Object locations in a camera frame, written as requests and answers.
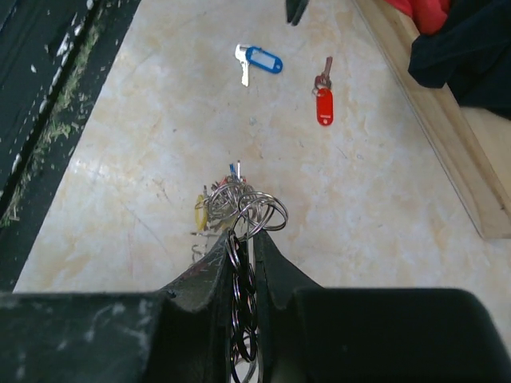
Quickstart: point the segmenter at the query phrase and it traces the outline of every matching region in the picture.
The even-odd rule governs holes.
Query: blue key tag
[[[270,73],[282,72],[283,64],[274,54],[271,54],[257,46],[251,46],[246,52],[247,61],[251,65],[255,65]]]

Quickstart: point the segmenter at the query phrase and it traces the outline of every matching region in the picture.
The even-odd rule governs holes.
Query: pile of keys
[[[332,81],[330,69],[332,57],[327,57],[325,70],[314,79],[313,93],[316,96],[316,117],[322,126],[328,126],[334,122],[334,97],[332,96]]]
[[[234,55],[241,64],[241,68],[243,70],[241,83],[245,86],[248,86],[248,66],[250,64],[270,73],[277,74],[282,72],[282,60],[280,60],[276,55],[262,50],[258,46],[238,44]]]

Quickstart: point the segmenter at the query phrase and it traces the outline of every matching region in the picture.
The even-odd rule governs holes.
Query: wooden tray
[[[410,101],[473,224],[485,239],[511,238],[511,121],[460,108],[445,86],[408,74],[414,22],[384,0],[354,0]]]

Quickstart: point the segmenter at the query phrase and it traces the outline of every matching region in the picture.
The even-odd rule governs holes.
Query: red plastic tag
[[[328,88],[318,89],[316,94],[316,112],[318,122],[328,126],[334,122],[334,97]]]

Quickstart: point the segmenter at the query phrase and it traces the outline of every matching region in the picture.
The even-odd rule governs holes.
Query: red cloth
[[[421,34],[435,34],[444,25],[450,0],[385,0],[410,16]]]

